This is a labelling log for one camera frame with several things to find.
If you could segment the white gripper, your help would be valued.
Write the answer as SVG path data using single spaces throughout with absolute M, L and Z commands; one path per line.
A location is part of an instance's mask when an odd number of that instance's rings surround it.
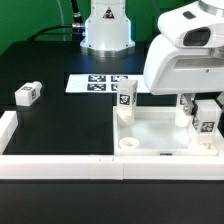
M 183 112 L 195 114 L 195 94 L 224 91 L 224 59 L 206 48 L 177 48 L 163 35 L 151 43 L 143 71 L 153 95 L 184 94 Z

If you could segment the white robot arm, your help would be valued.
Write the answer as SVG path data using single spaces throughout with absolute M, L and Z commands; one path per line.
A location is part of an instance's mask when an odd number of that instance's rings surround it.
M 153 95 L 178 94 L 189 115 L 197 93 L 224 91 L 224 0 L 196 0 L 159 16 L 143 77 Z

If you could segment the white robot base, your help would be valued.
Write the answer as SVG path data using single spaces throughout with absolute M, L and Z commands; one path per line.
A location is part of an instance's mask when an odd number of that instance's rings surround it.
M 126 16 L 126 0 L 91 0 L 91 13 L 85 22 L 84 53 L 99 57 L 119 57 L 135 49 L 131 21 Z

